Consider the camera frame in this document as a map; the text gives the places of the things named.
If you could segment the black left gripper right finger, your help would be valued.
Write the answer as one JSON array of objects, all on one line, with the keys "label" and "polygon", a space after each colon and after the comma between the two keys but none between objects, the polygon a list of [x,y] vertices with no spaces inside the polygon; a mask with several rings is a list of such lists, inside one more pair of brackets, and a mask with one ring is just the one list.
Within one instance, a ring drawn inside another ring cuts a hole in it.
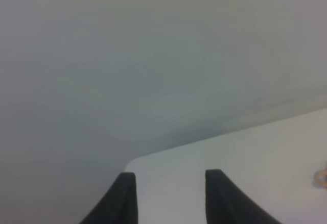
[{"label": "black left gripper right finger", "polygon": [[220,169],[205,172],[206,222],[216,224],[276,224]]}]

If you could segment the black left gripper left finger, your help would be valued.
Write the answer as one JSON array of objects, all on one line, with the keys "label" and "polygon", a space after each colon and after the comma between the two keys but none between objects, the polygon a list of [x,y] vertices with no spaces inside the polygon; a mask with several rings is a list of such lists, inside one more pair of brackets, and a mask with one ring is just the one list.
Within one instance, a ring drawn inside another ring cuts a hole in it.
[{"label": "black left gripper left finger", "polygon": [[136,176],[118,175],[102,199],[81,221],[83,224],[138,224]]}]

